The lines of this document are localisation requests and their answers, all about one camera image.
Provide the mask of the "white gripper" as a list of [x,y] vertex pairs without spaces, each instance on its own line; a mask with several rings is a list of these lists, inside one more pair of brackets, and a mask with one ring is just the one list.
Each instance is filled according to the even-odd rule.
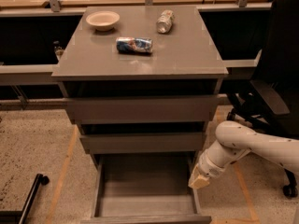
[[201,189],[209,184],[209,178],[218,178],[225,169],[216,165],[204,151],[192,170],[188,185],[191,189]]

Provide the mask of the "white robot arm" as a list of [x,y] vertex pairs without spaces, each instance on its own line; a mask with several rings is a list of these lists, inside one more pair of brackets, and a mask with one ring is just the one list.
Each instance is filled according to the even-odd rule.
[[221,176],[227,166],[253,152],[276,165],[299,175],[299,141],[256,133],[240,123],[226,120],[217,126],[216,140],[194,165],[189,187],[201,189],[211,178]]

